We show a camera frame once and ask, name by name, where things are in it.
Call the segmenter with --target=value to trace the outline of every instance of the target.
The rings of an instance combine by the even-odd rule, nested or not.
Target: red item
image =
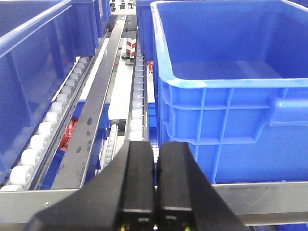
[[[62,136],[62,139],[60,141],[59,144],[59,149],[66,151],[67,147],[69,145],[69,142],[71,141],[71,138],[73,136],[74,130],[76,128],[76,124],[77,124],[77,119],[75,117],[72,117],[71,120],[69,121],[66,130]]]

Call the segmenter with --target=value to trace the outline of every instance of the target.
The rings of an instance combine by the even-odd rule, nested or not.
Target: blue bin
[[[75,61],[71,2],[0,1],[0,183]]]
[[[150,3],[155,0],[136,0],[136,14],[141,52],[147,62],[153,61],[153,22]]]
[[[308,231],[308,225],[279,225],[277,226],[277,231]]]
[[[302,6],[308,7],[308,1],[307,0],[292,0],[292,2],[295,2],[295,3],[300,4]]]
[[[212,183],[308,180],[308,9],[285,0],[151,8],[160,144],[188,142]]]
[[[108,0],[100,0],[100,14],[101,14],[101,21],[104,25],[104,28],[107,28],[109,23],[109,17],[111,16],[111,8],[110,3]]]
[[[98,0],[72,0],[70,24],[77,56],[94,56],[103,36]]]

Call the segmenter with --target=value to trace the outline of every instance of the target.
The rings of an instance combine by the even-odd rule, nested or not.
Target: metal frame
[[[308,182],[214,184],[247,226],[308,223]]]
[[[77,189],[1,192],[1,223],[28,223],[33,215],[76,192]]]
[[[116,21],[74,135],[54,180],[53,189],[80,188],[84,184],[125,18],[126,16],[119,16]]]

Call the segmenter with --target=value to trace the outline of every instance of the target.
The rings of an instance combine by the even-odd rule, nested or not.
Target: plastic roller track
[[[148,139],[148,107],[147,107],[147,72],[144,56],[139,48],[137,40],[137,52],[133,71],[132,92],[130,101],[130,113],[126,138],[131,141],[144,141]]]
[[[113,124],[110,128],[109,141],[107,145],[107,152],[103,168],[105,168],[114,158],[116,154],[116,141],[117,141],[118,125]]]
[[[72,113],[75,107],[72,106],[73,102],[75,104],[78,102],[80,96],[78,91],[84,87],[85,80],[88,77],[87,74],[90,72],[95,58],[92,58],[91,63],[90,60],[88,57],[79,59],[60,93],[57,95],[56,100],[51,104],[45,119],[39,125],[37,133],[33,135],[29,146],[23,151],[20,162],[12,169],[10,180],[0,189],[0,192],[22,191],[31,188],[30,184],[33,180],[33,175],[38,171],[44,155],[48,152],[48,146],[51,145],[52,137],[55,137],[56,132],[60,131],[63,127],[64,115],[66,114],[67,117],[70,117],[67,114],[69,109],[71,108],[70,113]],[[39,182],[37,182],[32,188],[35,189],[39,186]]]

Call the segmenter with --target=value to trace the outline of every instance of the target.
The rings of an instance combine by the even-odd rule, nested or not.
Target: crate handle
[[[308,99],[272,99],[270,100],[269,125],[307,126]]]

